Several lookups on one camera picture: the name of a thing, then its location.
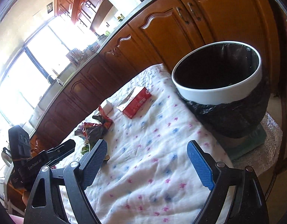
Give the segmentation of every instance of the cabinet handle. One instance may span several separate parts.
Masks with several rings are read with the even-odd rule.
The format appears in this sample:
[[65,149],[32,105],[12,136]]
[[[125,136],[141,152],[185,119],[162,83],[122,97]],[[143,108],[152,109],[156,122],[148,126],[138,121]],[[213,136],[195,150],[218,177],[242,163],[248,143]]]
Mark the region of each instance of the cabinet handle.
[[190,3],[190,2],[188,2],[188,3],[187,3],[187,5],[189,6],[190,11],[193,13],[193,15],[196,17],[196,19],[197,19],[198,21],[200,21],[200,20],[201,20],[201,18],[196,16],[196,14],[195,14],[194,10],[193,10],[193,9],[192,9],[192,7],[191,7],[191,3]]
[[82,25],[82,26],[85,26],[85,23],[81,20],[79,20],[79,24]]
[[177,7],[176,9],[177,9],[177,11],[178,11],[179,16],[184,20],[184,22],[185,22],[186,24],[189,24],[189,22],[186,21],[186,20],[184,19],[183,15],[181,14],[181,12],[180,12],[180,11],[181,11],[181,8]]

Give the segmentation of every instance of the black garbage bag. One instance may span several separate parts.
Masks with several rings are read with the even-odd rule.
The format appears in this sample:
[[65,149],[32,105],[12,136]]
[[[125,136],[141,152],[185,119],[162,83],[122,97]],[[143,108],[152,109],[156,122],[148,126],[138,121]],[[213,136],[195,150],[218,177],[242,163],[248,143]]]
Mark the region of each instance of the black garbage bag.
[[269,78],[263,70],[262,80],[255,89],[244,99],[229,104],[202,105],[179,96],[202,124],[209,124],[226,137],[241,138],[253,132],[266,113]]

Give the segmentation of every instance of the red box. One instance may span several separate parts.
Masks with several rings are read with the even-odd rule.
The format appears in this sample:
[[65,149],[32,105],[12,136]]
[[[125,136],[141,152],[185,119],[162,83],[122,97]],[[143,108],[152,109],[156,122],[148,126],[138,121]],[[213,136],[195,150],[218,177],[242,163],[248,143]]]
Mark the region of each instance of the red box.
[[145,101],[151,97],[150,92],[145,87],[136,86],[131,93],[117,106],[128,118],[132,119]]

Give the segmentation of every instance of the kitchen counter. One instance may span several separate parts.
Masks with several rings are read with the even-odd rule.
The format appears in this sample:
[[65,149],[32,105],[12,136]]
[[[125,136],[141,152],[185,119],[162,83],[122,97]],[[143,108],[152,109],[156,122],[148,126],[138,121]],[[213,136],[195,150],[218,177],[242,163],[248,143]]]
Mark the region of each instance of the kitchen counter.
[[155,0],[144,0],[140,5],[138,5],[128,16],[126,16],[124,18],[124,20],[116,27],[116,29],[108,36],[108,38],[104,41],[104,43],[102,44],[102,46],[98,49],[97,53],[95,53],[94,55],[92,55],[91,57],[89,57],[89,59],[82,64],[81,66],[79,66],[79,68],[73,73],[71,74],[71,76],[66,80],[66,82],[64,83],[64,85],[59,89],[59,91],[55,94],[55,96],[49,100],[49,99],[43,99],[45,101],[49,100],[50,103],[48,104],[48,106],[46,107],[46,109],[44,110],[43,114],[41,115],[41,117],[39,117],[38,119],[33,121],[34,127],[27,127],[26,130],[29,133],[30,138],[33,136],[33,134],[35,133],[36,129],[38,128],[39,124],[41,123],[42,119],[44,118],[45,114],[48,112],[49,108],[51,107],[51,105],[53,104],[53,102],[56,100],[56,98],[60,95],[60,93],[63,91],[63,89],[70,83],[70,81],[84,68],[84,66],[89,63],[103,48],[104,46],[113,38],[113,36],[116,35],[117,32],[120,31],[121,28],[123,28],[136,14],[138,14],[141,10],[145,9],[148,5],[150,5],[151,3],[153,3],[153,1]]
[[[99,54],[99,52],[107,45],[107,43],[133,18],[135,17],[138,13],[140,13],[142,10],[144,10],[147,6],[149,6],[151,3],[153,3],[156,0],[144,0],[140,5],[138,5],[128,16],[125,17],[125,19],[116,27],[116,29],[108,36],[108,38],[104,41],[104,43],[102,44],[102,46],[98,49],[97,53],[95,53],[94,55],[92,55],[83,65],[81,65],[73,74],[71,74],[71,76],[66,80],[65,84],[63,85],[63,87],[61,87],[59,89],[59,91],[55,94],[55,96],[51,99],[50,103],[48,104],[48,106],[46,107],[46,109],[44,110],[43,114],[41,115],[41,117],[37,120],[36,124],[33,124],[34,130],[30,131],[30,137],[32,137],[33,133],[35,132],[35,130],[38,128],[41,120],[44,118],[45,114],[48,112],[49,108],[51,107],[51,105],[53,104],[53,102],[56,100],[56,98],[60,95],[60,93],[62,92],[62,90],[70,83],[70,81],[84,68],[84,66],[86,66],[87,63],[89,63],[95,56],[97,56],[97,54]],[[285,7],[283,6],[283,4],[281,4],[280,6],[282,9],[285,10]]]

